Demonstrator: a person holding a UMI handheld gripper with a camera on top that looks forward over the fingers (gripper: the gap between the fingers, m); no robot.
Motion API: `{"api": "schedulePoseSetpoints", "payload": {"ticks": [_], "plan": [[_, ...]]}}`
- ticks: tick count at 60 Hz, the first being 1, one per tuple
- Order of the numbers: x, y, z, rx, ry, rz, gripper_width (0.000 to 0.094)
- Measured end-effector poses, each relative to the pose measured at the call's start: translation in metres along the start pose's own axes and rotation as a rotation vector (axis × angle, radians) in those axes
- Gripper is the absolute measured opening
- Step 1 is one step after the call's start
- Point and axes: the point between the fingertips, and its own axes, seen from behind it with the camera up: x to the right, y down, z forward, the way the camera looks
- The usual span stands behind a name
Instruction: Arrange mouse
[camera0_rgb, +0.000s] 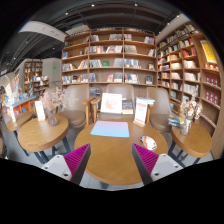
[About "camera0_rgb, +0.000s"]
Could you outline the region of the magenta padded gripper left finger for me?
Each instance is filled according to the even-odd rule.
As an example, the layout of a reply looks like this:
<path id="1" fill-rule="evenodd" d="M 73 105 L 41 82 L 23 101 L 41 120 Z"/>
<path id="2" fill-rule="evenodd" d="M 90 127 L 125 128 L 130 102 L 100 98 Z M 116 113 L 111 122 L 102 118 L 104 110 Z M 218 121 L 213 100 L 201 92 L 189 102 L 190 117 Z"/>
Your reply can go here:
<path id="1" fill-rule="evenodd" d="M 65 156 L 54 156 L 50 161 L 43 165 L 42 169 L 79 185 L 90 155 L 90 144 L 86 144 Z"/>

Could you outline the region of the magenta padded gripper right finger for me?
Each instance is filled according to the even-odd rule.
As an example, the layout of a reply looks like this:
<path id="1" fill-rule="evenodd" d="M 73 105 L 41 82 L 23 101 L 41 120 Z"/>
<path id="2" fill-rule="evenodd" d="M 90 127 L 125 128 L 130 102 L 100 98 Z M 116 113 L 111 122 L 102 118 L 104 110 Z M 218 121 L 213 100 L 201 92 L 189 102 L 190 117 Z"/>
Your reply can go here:
<path id="1" fill-rule="evenodd" d="M 132 144 L 132 155 L 144 185 L 182 169 L 169 155 L 158 155 L 135 143 Z"/>

